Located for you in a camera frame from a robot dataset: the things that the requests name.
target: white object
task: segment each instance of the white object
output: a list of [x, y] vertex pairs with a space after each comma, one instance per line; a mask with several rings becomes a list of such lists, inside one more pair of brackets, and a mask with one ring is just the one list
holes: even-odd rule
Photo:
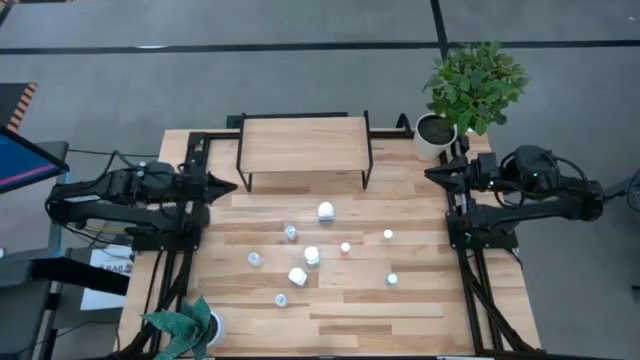
[[213, 311], [211, 312], [211, 316], [213, 316], [218, 322], [218, 331], [213, 335], [213, 339], [209, 341], [207, 347], [220, 344], [227, 335], [227, 321], [224, 316], [222, 316], [222, 314], [214, 313]]
[[289, 280], [298, 286], [304, 286], [307, 282], [307, 274], [300, 268], [293, 268], [289, 272]]
[[383, 235], [385, 240], [391, 240], [391, 238], [393, 237], [393, 231], [387, 229], [384, 231]]
[[[131, 248], [109, 245], [104, 249], [92, 250], [89, 265], [130, 277], [133, 270], [133, 262], [129, 259], [129, 255], [131, 255]], [[124, 300], [124, 296], [84, 289], [80, 310], [121, 308], [124, 306]]]
[[398, 275], [396, 274], [387, 275], [386, 283], [388, 286], [394, 286], [395, 284], [398, 283]]
[[260, 254], [257, 252], [250, 252], [248, 259], [251, 266], [255, 267], [262, 265], [262, 257], [260, 257]]
[[315, 246], [309, 246], [304, 249], [304, 258], [307, 260], [307, 265], [316, 266], [320, 262], [320, 252]]
[[347, 255], [349, 250], [351, 250], [351, 245], [349, 245], [349, 243], [342, 243], [340, 250], [342, 251], [342, 255]]
[[332, 221], [335, 218], [335, 212], [333, 211], [333, 205], [328, 202], [323, 202], [318, 206], [318, 219], [320, 221]]
[[298, 231], [293, 225], [289, 225], [284, 229], [284, 233], [287, 236], [287, 240], [295, 241], [298, 238]]
[[276, 295], [275, 302], [277, 307], [287, 307], [287, 305], [289, 305], [289, 299], [287, 299], [287, 295], [285, 294]]
[[442, 145], [431, 144], [422, 136], [420, 136], [420, 133], [418, 131], [418, 126], [420, 125], [420, 122], [433, 121], [432, 120], [433, 116], [436, 116], [436, 114], [434, 113], [424, 114], [416, 122], [415, 133], [413, 135], [413, 151], [415, 152], [418, 159], [420, 159], [421, 161], [431, 161], [436, 157], [438, 157], [438, 155], [440, 155], [441, 152], [443, 152], [446, 148], [448, 148], [449, 145], [451, 145], [453, 141], [456, 139], [456, 137], [458, 136], [458, 129], [455, 125], [453, 126], [453, 137], [451, 138], [451, 141], [449, 141], [446, 144], [442, 144]]

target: computer monitor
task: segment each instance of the computer monitor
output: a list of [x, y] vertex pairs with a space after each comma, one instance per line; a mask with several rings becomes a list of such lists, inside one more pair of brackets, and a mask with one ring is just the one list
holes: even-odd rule
[[67, 171], [63, 161], [0, 126], [0, 194]]

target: wooden tabletop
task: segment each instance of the wooden tabletop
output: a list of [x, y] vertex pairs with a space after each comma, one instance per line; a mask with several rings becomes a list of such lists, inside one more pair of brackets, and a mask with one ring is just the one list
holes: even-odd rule
[[[160, 159], [174, 166], [184, 161], [188, 133], [168, 130]], [[470, 140], [470, 157], [490, 150], [486, 137]], [[418, 161], [411, 140], [372, 145], [375, 166], [366, 191], [354, 173], [265, 174], [254, 179], [252, 194], [239, 187], [211, 206], [212, 223], [195, 252], [188, 291], [189, 301], [203, 295], [227, 319], [226, 340], [209, 355], [473, 353], [457, 258], [444, 222], [444, 191], [423, 175], [437, 162]], [[237, 146], [235, 140], [215, 140], [208, 169], [239, 183]], [[330, 224], [317, 220], [322, 201], [335, 207]], [[299, 231], [295, 244], [285, 239], [288, 224]], [[394, 232], [388, 243], [385, 229]], [[351, 244], [347, 257], [340, 254], [342, 242]], [[308, 245], [319, 247], [318, 268], [304, 263]], [[263, 256], [260, 268], [248, 264], [251, 251]], [[124, 344], [140, 328], [156, 254], [136, 257], [120, 323]], [[525, 341], [539, 346], [519, 265], [502, 250], [485, 254], [496, 305]], [[287, 279], [295, 266], [309, 273], [304, 288]], [[398, 284], [388, 288], [384, 280], [391, 272]], [[289, 307], [274, 305], [279, 293], [288, 296]], [[480, 314], [489, 347], [484, 311]]]
[[364, 117], [244, 120], [240, 164], [243, 172], [368, 168]]

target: green leafy plant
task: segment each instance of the green leafy plant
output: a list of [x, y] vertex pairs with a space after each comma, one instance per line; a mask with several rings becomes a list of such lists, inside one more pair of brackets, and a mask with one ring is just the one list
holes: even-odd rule
[[444, 61], [435, 59], [437, 73], [422, 92], [432, 89], [433, 102], [427, 108], [443, 116], [445, 126], [457, 124], [458, 134], [472, 128], [483, 135], [489, 124], [506, 123], [501, 111], [524, 94], [524, 68], [499, 50], [499, 42], [465, 45], [453, 49]]
[[211, 340], [209, 305], [200, 297], [194, 304], [182, 303], [181, 312], [174, 313], [163, 310], [146, 314], [144, 319], [158, 330], [171, 335], [171, 341], [155, 360], [172, 360], [193, 349], [197, 360], [207, 355], [207, 343]]

